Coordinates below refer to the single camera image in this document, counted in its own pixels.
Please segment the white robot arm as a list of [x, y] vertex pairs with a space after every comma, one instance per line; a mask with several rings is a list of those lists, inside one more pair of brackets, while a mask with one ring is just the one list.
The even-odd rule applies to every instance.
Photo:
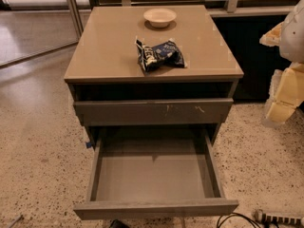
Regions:
[[280, 56], [291, 62], [284, 70], [276, 69], [270, 82], [263, 123], [275, 127], [284, 124], [304, 102], [304, 0], [259, 42], [278, 47]]

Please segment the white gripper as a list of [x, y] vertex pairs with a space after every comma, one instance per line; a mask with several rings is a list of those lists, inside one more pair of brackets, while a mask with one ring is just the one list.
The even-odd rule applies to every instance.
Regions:
[[[278, 47], [281, 38], [283, 23], [277, 24], [262, 35], [259, 42], [263, 46]], [[265, 118], [273, 123], [283, 124], [304, 101], [304, 64], [291, 63], [281, 76], [279, 86], [275, 93], [276, 102], [266, 102]]]

